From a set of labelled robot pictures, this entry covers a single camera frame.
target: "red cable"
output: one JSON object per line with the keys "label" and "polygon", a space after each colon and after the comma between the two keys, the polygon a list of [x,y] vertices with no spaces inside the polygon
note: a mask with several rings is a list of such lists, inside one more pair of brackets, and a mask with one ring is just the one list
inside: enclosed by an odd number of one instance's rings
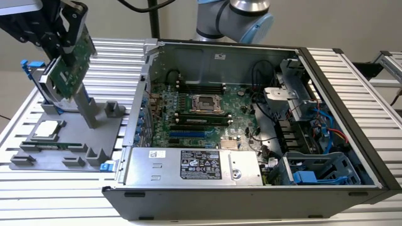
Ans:
{"label": "red cable", "polygon": [[332,130],[332,131],[334,131],[334,132],[338,132],[338,133],[345,137],[345,142],[346,142],[346,143],[349,142],[349,141],[348,141],[346,135],[345,135],[338,129],[332,129],[332,128],[329,128],[328,130]]}

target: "capacitor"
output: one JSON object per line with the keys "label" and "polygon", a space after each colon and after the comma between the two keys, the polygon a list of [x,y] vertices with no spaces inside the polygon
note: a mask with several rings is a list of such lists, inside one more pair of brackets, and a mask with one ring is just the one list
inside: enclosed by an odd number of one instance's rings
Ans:
{"label": "capacitor", "polygon": [[245,92],[244,92],[244,91],[240,91],[240,92],[238,92],[238,96],[240,96],[240,97],[245,97]]}

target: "white label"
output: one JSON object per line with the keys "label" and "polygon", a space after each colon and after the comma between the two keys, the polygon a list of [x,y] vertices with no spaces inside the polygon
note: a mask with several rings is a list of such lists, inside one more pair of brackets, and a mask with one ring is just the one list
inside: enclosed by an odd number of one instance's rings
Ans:
{"label": "white label", "polygon": [[216,60],[225,60],[226,54],[216,54]]}
{"label": "white label", "polygon": [[165,158],[166,151],[150,151],[150,158]]}

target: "power supply label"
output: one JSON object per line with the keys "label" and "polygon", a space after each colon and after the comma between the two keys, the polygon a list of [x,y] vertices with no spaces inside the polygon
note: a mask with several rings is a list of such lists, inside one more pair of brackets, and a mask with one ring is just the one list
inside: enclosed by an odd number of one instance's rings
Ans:
{"label": "power supply label", "polygon": [[182,151],[181,177],[222,180],[220,151]]}

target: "cable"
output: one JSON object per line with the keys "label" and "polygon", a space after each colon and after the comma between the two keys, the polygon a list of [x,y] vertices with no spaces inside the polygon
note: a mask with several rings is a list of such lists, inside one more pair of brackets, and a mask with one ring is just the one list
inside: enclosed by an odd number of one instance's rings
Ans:
{"label": "cable", "polygon": [[5,115],[0,115],[2,118],[7,119],[9,121],[11,120],[10,117],[6,117]]}
{"label": "cable", "polygon": [[118,0],[129,9],[131,9],[133,11],[138,12],[138,13],[149,13],[154,10],[158,10],[163,7],[166,7],[169,4],[171,4],[175,0],[167,0],[166,2],[150,7],[150,8],[137,8],[134,7],[127,1],[125,0]]}
{"label": "cable", "polygon": [[254,150],[256,152],[260,153],[262,150],[256,150],[256,149],[252,147],[250,140],[252,140],[252,139],[249,139],[249,147],[252,148],[252,150]]}
{"label": "cable", "polygon": [[173,72],[177,72],[181,75],[181,71],[178,69],[170,69],[169,72],[166,72],[165,84],[169,84],[169,76]]}
{"label": "cable", "polygon": [[[256,64],[253,65],[253,68],[252,68],[252,88],[254,89],[254,76],[256,76],[256,67],[257,65],[261,63],[261,62],[268,62],[272,69],[273,69],[273,80],[276,79],[276,74],[277,74],[277,71],[276,71],[276,67],[273,65],[273,63],[269,61],[269,60],[260,60],[256,62]],[[260,76],[262,77],[262,71],[261,70],[257,70],[257,72],[260,73]]]}
{"label": "cable", "polygon": [[292,112],[293,112],[293,111],[294,111],[304,103],[305,103],[305,102],[300,103],[300,104],[294,107],[294,109],[292,109],[290,112],[288,112],[288,114],[286,114],[286,119],[290,118]]}
{"label": "cable", "polygon": [[[257,94],[261,94],[261,95],[264,95],[262,93],[254,93],[253,95],[252,95],[252,99],[253,99],[253,97],[256,96],[257,97]],[[265,116],[273,121],[273,123],[276,124],[276,119],[264,111],[264,108],[261,107],[261,105],[258,104],[258,98],[256,98],[256,105],[257,105],[257,107],[258,107],[258,109],[261,110],[261,112],[265,114]]]}
{"label": "cable", "polygon": [[[326,116],[329,118],[329,121],[330,121],[330,128],[329,130],[333,131],[333,127],[334,127],[334,118],[333,116],[330,116],[328,113],[325,113],[322,110],[320,109],[313,109],[314,111],[320,112],[324,116]],[[332,147],[333,147],[333,133],[329,133],[329,145],[326,147],[326,150],[324,152],[324,154],[329,154],[330,150],[332,150]]]}
{"label": "cable", "polygon": [[330,130],[330,131],[334,131],[334,132],[337,132],[337,133],[340,133],[340,134],[345,137],[345,142],[346,142],[346,143],[349,142],[345,133],[342,133],[338,129],[332,129],[332,128],[329,128],[329,130]]}
{"label": "cable", "polygon": [[337,134],[338,137],[341,137],[342,140],[345,140],[344,136],[338,132],[334,133]]}
{"label": "cable", "polygon": [[269,139],[266,139],[266,140],[258,140],[258,139],[256,139],[256,137],[254,137],[256,131],[257,131],[257,129],[253,131],[253,133],[252,133],[252,135],[250,135],[250,138],[252,138],[253,140],[258,141],[258,142],[265,142],[265,141],[269,141],[269,140],[273,140],[273,139],[277,139],[277,138],[278,138],[278,137],[272,137],[272,138],[269,138]]}
{"label": "cable", "polygon": [[390,103],[390,106],[393,106],[397,103],[399,98],[400,98],[400,95],[396,96],[395,100]]}

